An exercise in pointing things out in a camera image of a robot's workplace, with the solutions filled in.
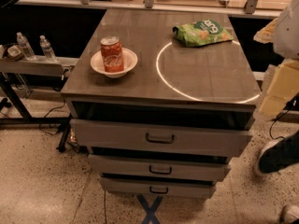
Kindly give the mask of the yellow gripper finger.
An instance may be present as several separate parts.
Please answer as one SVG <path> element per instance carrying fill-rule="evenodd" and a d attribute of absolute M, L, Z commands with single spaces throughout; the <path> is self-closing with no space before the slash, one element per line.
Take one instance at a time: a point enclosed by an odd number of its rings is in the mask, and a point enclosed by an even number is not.
<path fill-rule="evenodd" d="M 253 113 L 257 120 L 275 119 L 286 104 L 299 94 L 299 61 L 285 59 L 269 65 L 263 78 L 262 93 Z"/>

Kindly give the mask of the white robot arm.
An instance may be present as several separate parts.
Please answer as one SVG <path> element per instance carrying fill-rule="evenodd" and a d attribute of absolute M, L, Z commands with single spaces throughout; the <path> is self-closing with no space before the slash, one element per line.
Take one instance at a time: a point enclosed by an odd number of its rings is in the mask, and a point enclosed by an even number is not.
<path fill-rule="evenodd" d="M 286 104 L 299 94 L 299 0 L 292 0 L 280 13 L 273 33 L 273 48 L 284 58 L 264 74 L 262 93 L 253 117 L 275 119 Z"/>

